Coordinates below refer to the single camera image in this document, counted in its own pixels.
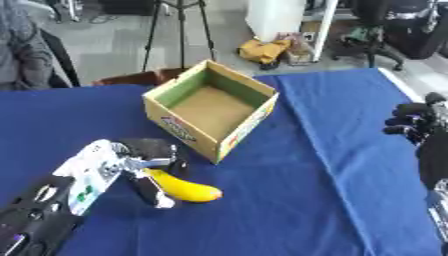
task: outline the person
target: person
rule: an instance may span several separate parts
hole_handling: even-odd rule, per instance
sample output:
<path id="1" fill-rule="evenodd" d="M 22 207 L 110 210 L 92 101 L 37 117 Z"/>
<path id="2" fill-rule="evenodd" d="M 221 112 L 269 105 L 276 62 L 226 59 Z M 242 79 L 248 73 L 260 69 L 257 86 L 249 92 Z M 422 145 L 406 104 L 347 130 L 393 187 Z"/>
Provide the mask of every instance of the person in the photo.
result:
<path id="1" fill-rule="evenodd" d="M 17 0 L 0 0 L 0 91 L 50 88 L 51 52 Z"/>

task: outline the banana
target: banana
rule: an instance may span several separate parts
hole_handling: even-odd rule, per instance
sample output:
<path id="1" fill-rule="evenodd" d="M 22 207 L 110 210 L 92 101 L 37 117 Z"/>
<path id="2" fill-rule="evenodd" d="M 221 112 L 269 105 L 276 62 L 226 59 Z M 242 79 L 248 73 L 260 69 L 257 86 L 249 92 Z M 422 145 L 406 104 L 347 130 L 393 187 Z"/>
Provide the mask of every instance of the banana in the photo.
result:
<path id="1" fill-rule="evenodd" d="M 162 170 L 145 169 L 145 173 L 160 185 L 168 195 L 189 202 L 209 202 L 222 197 L 218 188 L 178 179 Z"/>

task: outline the robotic hand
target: robotic hand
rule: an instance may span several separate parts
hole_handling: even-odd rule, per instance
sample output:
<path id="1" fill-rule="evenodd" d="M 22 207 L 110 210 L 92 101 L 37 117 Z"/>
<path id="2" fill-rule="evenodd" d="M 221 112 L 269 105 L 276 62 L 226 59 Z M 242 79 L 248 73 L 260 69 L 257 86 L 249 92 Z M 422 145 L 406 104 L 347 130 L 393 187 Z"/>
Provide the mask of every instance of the robotic hand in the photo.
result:
<path id="1" fill-rule="evenodd" d="M 97 140 L 0 210 L 0 255 L 54 255 L 90 206 L 125 174 L 142 199 L 171 208 L 144 168 L 186 168 L 177 147 L 158 139 Z"/>
<path id="2" fill-rule="evenodd" d="M 386 134 L 403 134 L 417 146 L 419 172 L 428 189 L 428 211 L 448 255 L 448 102 L 430 93 L 426 103 L 400 104 L 386 120 Z"/>

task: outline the floor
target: floor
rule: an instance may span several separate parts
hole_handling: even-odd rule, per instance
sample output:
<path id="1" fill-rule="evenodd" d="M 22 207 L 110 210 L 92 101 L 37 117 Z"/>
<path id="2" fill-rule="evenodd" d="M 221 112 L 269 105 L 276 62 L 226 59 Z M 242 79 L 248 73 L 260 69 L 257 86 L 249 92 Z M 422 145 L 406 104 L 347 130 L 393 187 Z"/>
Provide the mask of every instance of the floor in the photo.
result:
<path id="1" fill-rule="evenodd" d="M 239 58 L 235 48 L 251 38 L 251 32 L 245 23 L 244 0 L 209 0 L 207 13 L 217 58 L 233 69 L 248 75 L 310 72 L 360 68 L 366 65 L 364 59 L 343 58 L 333 61 L 324 52 L 319 63 L 290 67 L 282 64 L 273 71 L 260 71 L 254 63 Z M 61 37 L 70 52 L 83 84 L 92 81 L 139 72 L 144 57 L 151 24 L 151 17 L 120 16 L 104 24 L 91 24 L 90 18 L 99 10 L 85 11 L 83 21 L 73 23 L 69 20 L 55 24 L 48 19 L 47 13 L 31 10 L 32 17 L 45 29 Z M 151 52 L 150 69 L 179 66 L 178 20 L 175 15 L 161 15 L 156 31 L 154 48 Z M 202 20 L 197 8 L 187 11 L 186 23 L 187 63 L 194 65 L 208 58 Z M 378 66 L 391 69 L 393 63 L 378 58 Z M 419 94 L 439 91 L 448 95 L 448 59 L 436 54 L 424 61 L 406 61 L 402 72 L 396 72 Z"/>

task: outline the blue tablecloth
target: blue tablecloth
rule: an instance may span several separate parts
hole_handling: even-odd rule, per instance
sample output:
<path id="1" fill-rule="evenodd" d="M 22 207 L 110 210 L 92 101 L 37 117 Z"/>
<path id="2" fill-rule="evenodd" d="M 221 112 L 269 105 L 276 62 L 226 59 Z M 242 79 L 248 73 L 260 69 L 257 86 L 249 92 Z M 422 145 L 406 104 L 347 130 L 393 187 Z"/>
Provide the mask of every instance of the blue tablecloth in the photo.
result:
<path id="1" fill-rule="evenodd" d="M 194 153 L 191 179 L 224 197 L 171 210 L 124 180 L 92 208 L 60 255 L 438 255 L 414 148 L 383 135 L 408 101 L 375 69 L 261 76 L 273 114 L 218 166 Z M 0 204 L 100 138 L 161 137 L 138 86 L 0 94 Z"/>

